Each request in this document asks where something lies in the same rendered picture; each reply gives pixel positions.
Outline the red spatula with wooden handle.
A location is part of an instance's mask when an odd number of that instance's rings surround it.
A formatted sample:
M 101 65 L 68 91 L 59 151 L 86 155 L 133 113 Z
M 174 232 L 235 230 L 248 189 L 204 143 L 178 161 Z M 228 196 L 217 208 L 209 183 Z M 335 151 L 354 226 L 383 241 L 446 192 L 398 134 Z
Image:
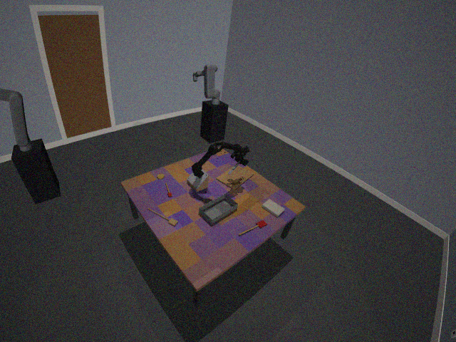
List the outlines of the red spatula with wooden handle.
M 260 221 L 260 222 L 257 222 L 256 224 L 257 224 L 257 226 L 255 226 L 255 227 L 259 227 L 259 228 L 262 228 L 262 227 L 264 227 L 264 226 L 267 225 L 267 223 L 266 223 L 264 220 L 262 220 L 262 221 Z M 252 227 L 252 228 L 250 228 L 250 229 L 248 229 L 248 230 L 246 230 L 246 231 L 240 233 L 239 235 L 241 235 L 241 234 L 243 234 L 243 233 L 245 233 L 245 232 L 248 232 L 249 230 L 251 230 L 251 229 L 253 229 L 253 228 L 255 228 L 255 227 Z

